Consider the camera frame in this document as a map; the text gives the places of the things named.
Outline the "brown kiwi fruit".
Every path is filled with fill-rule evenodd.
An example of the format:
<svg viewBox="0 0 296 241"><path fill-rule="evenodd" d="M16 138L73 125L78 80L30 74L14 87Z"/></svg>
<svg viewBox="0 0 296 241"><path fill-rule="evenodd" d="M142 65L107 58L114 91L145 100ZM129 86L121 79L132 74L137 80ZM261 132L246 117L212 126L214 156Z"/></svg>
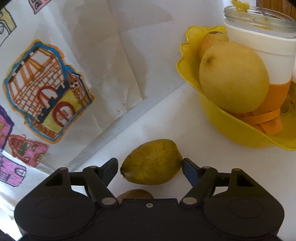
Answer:
<svg viewBox="0 0 296 241"><path fill-rule="evenodd" d="M117 197L119 202L123 199L153 199L154 197L146 190L143 189L133 189L125 193L122 193Z"/></svg>

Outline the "small fruit behind pear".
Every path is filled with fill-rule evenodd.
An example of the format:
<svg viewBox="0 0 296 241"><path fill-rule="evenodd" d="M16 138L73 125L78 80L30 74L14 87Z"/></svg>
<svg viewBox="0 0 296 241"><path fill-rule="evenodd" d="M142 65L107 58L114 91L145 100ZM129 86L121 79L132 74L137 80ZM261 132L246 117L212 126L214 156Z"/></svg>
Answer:
<svg viewBox="0 0 296 241"><path fill-rule="evenodd" d="M197 49L199 60L201 61L205 52L213 45L220 44L222 42L228 42L229 38L226 33L220 31L212 31L207 33L201 40Z"/></svg>

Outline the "green-yellow pear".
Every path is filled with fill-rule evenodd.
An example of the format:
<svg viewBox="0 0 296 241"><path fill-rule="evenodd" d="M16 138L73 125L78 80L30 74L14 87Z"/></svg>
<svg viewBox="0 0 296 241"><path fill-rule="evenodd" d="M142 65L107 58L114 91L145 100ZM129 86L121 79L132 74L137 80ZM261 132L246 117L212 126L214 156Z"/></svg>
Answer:
<svg viewBox="0 0 296 241"><path fill-rule="evenodd" d="M134 149L121 165L120 173L131 183L162 185L177 175L182 160L175 142L162 138Z"/></svg>

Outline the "house drawings paper poster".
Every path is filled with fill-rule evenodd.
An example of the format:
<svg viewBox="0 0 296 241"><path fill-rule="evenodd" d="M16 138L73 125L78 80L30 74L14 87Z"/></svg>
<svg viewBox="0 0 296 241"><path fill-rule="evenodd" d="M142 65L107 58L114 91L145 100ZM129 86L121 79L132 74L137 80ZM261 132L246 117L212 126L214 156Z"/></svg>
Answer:
<svg viewBox="0 0 296 241"><path fill-rule="evenodd" d="M223 1L1 1L1 209L75 169L182 83L191 26Z"/></svg>

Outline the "glass jar with flower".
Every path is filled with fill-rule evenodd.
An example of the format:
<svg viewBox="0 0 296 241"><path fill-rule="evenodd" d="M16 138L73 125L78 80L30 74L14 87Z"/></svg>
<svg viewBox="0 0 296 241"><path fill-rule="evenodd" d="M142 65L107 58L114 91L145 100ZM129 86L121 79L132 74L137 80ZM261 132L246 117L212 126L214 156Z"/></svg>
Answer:
<svg viewBox="0 0 296 241"><path fill-rule="evenodd" d="M295 20L271 9L232 1L224 8L224 16L225 23L236 28L274 37L295 38Z"/></svg>

